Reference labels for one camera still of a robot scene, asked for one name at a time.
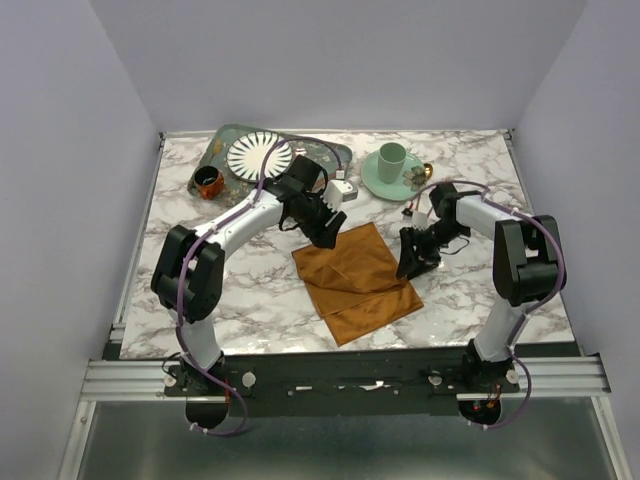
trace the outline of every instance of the mint green cup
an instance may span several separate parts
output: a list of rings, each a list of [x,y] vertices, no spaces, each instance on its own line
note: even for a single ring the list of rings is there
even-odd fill
[[[407,151],[399,143],[385,143],[378,150],[378,178],[384,183],[393,183],[400,175]]]

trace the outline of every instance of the screw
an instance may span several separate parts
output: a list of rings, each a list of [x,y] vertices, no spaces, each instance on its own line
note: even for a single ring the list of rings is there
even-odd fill
[[[255,385],[256,383],[256,376],[253,372],[245,372],[244,375],[242,375],[242,384],[247,387],[247,388],[251,388]]]
[[[427,378],[429,379],[429,383],[434,387],[442,384],[442,377],[440,377],[439,375],[429,375]]]
[[[507,379],[507,382],[512,385],[516,385],[520,381],[520,375],[518,375],[518,372],[516,372],[515,370],[508,370],[505,377]]]
[[[175,378],[173,378],[171,375],[165,375],[162,382],[164,383],[164,386],[168,388],[175,387],[176,383],[178,383],[178,381]]]

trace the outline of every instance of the small orange cup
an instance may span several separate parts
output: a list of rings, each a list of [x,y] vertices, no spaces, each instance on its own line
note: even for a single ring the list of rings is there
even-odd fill
[[[205,165],[196,170],[193,175],[193,181],[200,192],[200,196],[205,200],[211,200],[224,189],[222,172],[210,165]]]

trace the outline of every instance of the white connector block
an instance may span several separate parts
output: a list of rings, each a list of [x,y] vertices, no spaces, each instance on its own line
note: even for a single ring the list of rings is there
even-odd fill
[[[411,225],[413,228],[417,230],[426,230],[429,226],[429,212],[422,212],[420,210],[415,210],[413,215],[411,215]]]
[[[333,211],[337,211],[344,202],[353,200],[357,196],[358,190],[344,180],[331,180],[323,194],[324,202]]]

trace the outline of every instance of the brown cloth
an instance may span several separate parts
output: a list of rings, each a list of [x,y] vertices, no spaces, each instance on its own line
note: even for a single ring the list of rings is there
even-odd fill
[[[338,345],[387,325],[424,304],[373,223],[338,235],[336,248],[293,252],[318,315]]]

